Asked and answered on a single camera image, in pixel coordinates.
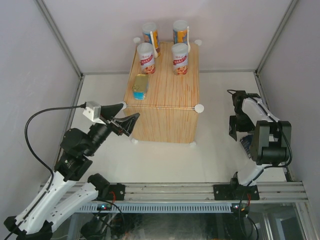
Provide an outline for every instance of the wooden box top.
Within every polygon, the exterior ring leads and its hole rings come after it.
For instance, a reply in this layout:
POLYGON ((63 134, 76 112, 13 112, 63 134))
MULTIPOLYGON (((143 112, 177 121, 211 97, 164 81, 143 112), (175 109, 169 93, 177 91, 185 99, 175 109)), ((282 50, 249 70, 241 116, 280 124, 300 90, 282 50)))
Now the wooden box top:
POLYGON ((193 108, 199 103, 199 46, 191 43, 188 72, 177 76, 173 72, 171 47, 173 42, 161 42, 161 55, 155 59, 155 73, 149 76, 149 88, 144 100, 135 100, 132 87, 141 74, 137 50, 135 51, 129 81, 124 95, 128 106, 193 108))

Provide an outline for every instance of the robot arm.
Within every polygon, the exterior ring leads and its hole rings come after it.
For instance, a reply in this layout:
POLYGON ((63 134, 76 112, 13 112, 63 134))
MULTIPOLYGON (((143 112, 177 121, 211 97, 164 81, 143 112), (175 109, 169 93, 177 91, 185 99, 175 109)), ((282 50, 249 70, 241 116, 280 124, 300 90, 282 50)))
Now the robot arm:
POLYGON ((4 225, 19 240, 49 240, 53 232, 83 204, 105 198, 110 183, 100 174, 88 178, 88 183, 73 195, 57 205, 65 193, 73 187, 88 170, 91 157, 111 132, 118 136, 129 136, 136 124, 139 113, 124 118, 115 118, 124 107, 123 103, 100 106, 87 102, 83 114, 93 124, 88 133, 77 128, 69 129, 60 144, 63 154, 54 166, 54 177, 38 193, 31 204, 17 216, 8 217, 4 225))
POLYGON ((252 162, 237 173, 237 179, 242 186, 253 186, 265 169, 291 157, 291 124, 275 117, 256 93, 235 91, 232 101, 235 115, 229 119, 229 135, 237 140, 237 132, 253 133, 240 140, 252 162))

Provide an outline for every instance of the wooden box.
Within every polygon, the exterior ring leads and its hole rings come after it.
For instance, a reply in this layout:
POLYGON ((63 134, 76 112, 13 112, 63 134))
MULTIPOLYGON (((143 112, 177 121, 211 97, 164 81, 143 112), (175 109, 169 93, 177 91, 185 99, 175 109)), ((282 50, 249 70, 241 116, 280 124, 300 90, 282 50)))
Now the wooden box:
POLYGON ((135 51, 131 72, 124 95, 128 116, 140 113, 133 137, 141 141, 191 143, 194 141, 199 103, 199 46, 191 43, 188 72, 173 73, 171 47, 173 42, 160 43, 161 55, 155 59, 155 73, 149 76, 149 88, 144 100, 133 98, 135 77, 141 74, 140 61, 135 51))

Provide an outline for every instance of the gold tin lid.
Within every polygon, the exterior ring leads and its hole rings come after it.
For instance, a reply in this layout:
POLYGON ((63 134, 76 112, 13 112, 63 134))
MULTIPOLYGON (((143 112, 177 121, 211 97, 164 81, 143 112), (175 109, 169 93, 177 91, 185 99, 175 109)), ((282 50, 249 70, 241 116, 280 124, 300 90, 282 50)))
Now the gold tin lid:
POLYGON ((135 76, 132 91, 135 93, 144 93, 147 90, 149 75, 138 74, 135 76))

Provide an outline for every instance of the white table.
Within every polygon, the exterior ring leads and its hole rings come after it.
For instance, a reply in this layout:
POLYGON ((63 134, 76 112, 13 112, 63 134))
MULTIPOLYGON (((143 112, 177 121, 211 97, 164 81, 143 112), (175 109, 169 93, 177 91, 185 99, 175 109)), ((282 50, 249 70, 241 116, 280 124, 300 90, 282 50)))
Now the white table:
MULTIPOLYGON (((85 76, 78 104, 96 101, 112 105, 123 101, 128 74, 85 76)), ((188 144, 142 142, 112 133, 90 159, 93 164, 82 177, 100 173, 112 183, 222 183, 251 161, 239 142, 229 136, 229 116, 234 115, 227 89, 258 93, 252 72, 199 74, 200 103, 204 112, 198 118, 196 146, 188 144)), ((87 133, 92 125, 82 109, 77 109, 72 128, 87 133)), ((281 168, 271 168, 260 182, 285 182, 281 168)))

